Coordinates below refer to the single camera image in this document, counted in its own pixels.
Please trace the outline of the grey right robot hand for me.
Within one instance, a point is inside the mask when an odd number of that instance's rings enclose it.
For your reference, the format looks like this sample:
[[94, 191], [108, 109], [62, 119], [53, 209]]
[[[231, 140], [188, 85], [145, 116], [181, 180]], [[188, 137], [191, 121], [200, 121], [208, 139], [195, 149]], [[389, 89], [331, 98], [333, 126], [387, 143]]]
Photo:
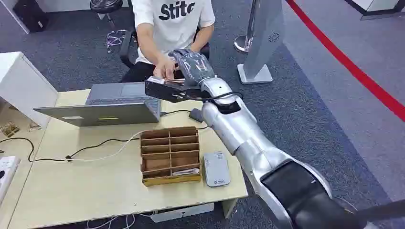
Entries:
[[190, 49], [175, 49], [168, 53], [176, 61], [187, 86], [198, 86], [202, 80], [215, 77], [208, 59]]

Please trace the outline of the person's right hand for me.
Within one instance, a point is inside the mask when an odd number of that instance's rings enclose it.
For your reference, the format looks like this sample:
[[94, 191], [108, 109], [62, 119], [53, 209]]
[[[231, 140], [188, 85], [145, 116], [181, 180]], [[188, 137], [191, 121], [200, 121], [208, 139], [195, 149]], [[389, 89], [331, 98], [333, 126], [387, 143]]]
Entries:
[[153, 71], [153, 76], [165, 80], [173, 80], [175, 71], [175, 62], [168, 56], [161, 56], [158, 58]]

